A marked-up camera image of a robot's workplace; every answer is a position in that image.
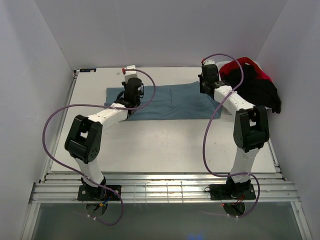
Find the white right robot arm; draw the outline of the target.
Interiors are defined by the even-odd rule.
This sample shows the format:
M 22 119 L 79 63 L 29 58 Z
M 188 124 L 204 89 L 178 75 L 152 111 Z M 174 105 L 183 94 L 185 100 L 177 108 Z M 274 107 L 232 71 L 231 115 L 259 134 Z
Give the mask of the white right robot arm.
M 224 80 L 214 62 L 207 61 L 201 67 L 200 92 L 212 97 L 234 116 L 233 139 L 236 154 L 233 167 L 225 184 L 211 184 L 211 200 L 254 200 L 256 193 L 250 173 L 255 158 L 270 138 L 267 110 L 242 98 Z

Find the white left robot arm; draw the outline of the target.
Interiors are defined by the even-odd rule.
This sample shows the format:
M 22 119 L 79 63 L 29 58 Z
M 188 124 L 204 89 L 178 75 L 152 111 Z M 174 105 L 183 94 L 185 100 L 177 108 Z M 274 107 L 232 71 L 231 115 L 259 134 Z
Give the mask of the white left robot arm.
M 119 200 L 115 194 L 116 188 L 113 191 L 106 190 L 106 178 L 100 171 L 97 157 L 101 149 L 103 130 L 129 118 L 144 96 L 141 79 L 131 77 L 122 82 L 122 85 L 124 91 L 117 96 L 110 108 L 89 116 L 79 114 L 73 119 L 64 144 L 65 150 L 75 159 L 84 174 L 81 178 L 81 190 L 90 201 Z

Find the blue t shirt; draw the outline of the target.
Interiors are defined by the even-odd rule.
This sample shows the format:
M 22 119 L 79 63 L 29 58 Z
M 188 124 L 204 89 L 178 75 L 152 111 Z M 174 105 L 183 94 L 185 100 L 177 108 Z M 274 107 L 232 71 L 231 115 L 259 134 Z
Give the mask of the blue t shirt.
M 202 120 L 210 119 L 219 103 L 200 93 L 199 83 L 161 85 L 153 100 L 128 121 Z

